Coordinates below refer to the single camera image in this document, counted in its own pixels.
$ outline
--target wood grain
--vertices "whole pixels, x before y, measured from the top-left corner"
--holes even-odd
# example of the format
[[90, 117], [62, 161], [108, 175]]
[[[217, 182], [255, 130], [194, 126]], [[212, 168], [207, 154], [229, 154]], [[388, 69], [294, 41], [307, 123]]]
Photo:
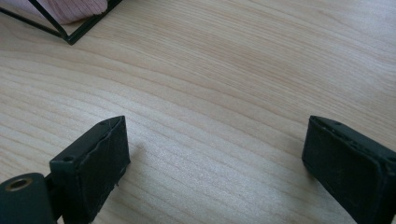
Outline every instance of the wood grain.
[[127, 118], [93, 223], [354, 223], [301, 162], [309, 116], [396, 150], [392, 0], [125, 0], [73, 47], [0, 22], [0, 182]]

